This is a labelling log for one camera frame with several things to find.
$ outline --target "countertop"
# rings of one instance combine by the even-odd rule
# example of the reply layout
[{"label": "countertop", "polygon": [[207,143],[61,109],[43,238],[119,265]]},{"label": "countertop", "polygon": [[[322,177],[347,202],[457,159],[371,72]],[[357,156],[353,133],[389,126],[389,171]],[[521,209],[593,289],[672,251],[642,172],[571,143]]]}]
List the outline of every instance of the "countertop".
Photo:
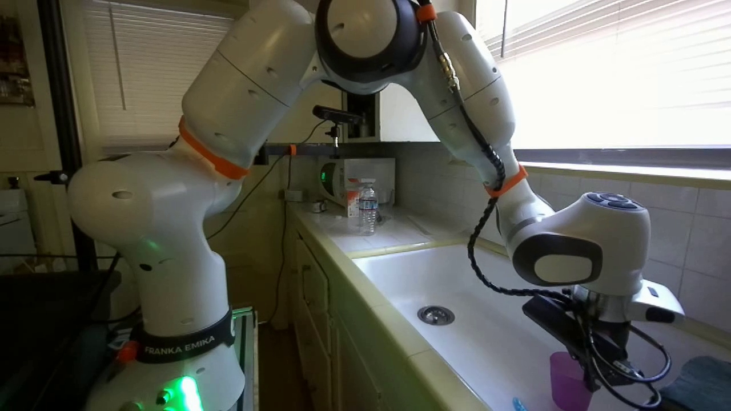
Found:
[{"label": "countertop", "polygon": [[[439,361],[439,354],[429,349],[426,340],[422,340],[418,331],[410,328],[391,304],[385,304],[385,296],[381,296],[352,262],[352,258],[360,255],[409,251],[434,243],[465,243],[467,233],[457,231],[449,223],[429,220],[398,207],[385,209],[385,220],[379,223],[374,234],[353,233],[339,209],[314,212],[311,206],[295,202],[290,206],[290,214],[309,231],[317,247],[329,254],[329,258],[337,265],[352,288],[377,313],[381,327],[395,338],[405,356],[409,356],[409,361],[414,361],[416,368],[425,371],[425,379],[434,379],[429,385],[434,385],[439,394],[447,396],[446,404],[465,404],[463,409],[479,409],[481,401],[461,385],[449,364],[446,361]],[[728,344],[716,344],[708,338],[700,338],[699,332],[695,332],[695,327],[682,327],[682,320],[679,321],[679,327],[644,321],[642,328],[656,336],[672,356],[673,368],[664,384],[679,376],[681,364],[688,357],[714,356],[720,361],[731,361]]]}]

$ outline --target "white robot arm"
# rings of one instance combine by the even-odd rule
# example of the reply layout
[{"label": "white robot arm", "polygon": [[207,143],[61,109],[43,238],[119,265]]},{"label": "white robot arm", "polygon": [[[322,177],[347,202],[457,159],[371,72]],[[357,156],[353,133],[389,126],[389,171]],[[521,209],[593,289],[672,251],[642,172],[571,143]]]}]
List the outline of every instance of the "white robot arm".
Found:
[{"label": "white robot arm", "polygon": [[609,323],[607,356],[624,361],[633,317],[681,313],[664,288],[642,278],[644,207],[584,194],[554,212],[531,194],[509,146],[505,81],[458,14],[437,16],[426,0],[320,0],[311,16],[292,0],[266,0],[234,22],[186,88],[176,146],[88,163],[71,180],[75,223],[137,268],[143,314],[138,357],[88,409],[168,404],[181,376],[197,381],[205,409],[240,396],[225,272],[204,219],[237,196],[256,151],[311,81],[350,93],[398,81],[414,93],[443,146],[479,172],[515,272],[536,286],[575,286],[559,299],[530,295],[526,313],[587,369],[591,323]]}]

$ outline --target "sink drain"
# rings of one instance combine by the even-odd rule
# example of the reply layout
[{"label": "sink drain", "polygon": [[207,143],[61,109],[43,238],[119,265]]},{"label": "sink drain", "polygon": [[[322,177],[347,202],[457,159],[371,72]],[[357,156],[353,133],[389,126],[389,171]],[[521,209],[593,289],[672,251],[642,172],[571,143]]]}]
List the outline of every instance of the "sink drain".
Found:
[{"label": "sink drain", "polygon": [[446,305],[422,305],[416,314],[425,323],[434,323],[434,327],[446,327],[455,321],[455,313]]}]

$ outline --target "white sink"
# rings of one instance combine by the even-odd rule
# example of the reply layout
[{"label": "white sink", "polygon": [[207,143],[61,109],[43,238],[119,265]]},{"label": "white sink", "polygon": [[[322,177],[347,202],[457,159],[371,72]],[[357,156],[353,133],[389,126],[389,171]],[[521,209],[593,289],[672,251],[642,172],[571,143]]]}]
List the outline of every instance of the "white sink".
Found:
[{"label": "white sink", "polygon": [[[497,295],[477,281],[463,243],[353,262],[491,409],[557,409],[551,400],[549,356],[563,347],[522,314],[522,296]],[[505,255],[477,249],[477,265],[495,286],[534,288],[514,273]],[[455,321],[422,321],[418,311],[425,305],[447,307]],[[595,409],[620,404],[598,391],[591,400],[591,411]]]}]

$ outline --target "bottle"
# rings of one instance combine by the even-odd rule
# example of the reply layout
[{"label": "bottle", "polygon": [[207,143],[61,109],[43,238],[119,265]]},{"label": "bottle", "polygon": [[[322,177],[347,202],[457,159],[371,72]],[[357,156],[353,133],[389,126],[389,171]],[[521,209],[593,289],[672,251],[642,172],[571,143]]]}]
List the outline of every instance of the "bottle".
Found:
[{"label": "bottle", "polygon": [[374,234],[374,225],[379,219],[379,196],[374,192],[374,177],[359,180],[359,231],[366,234]]}]

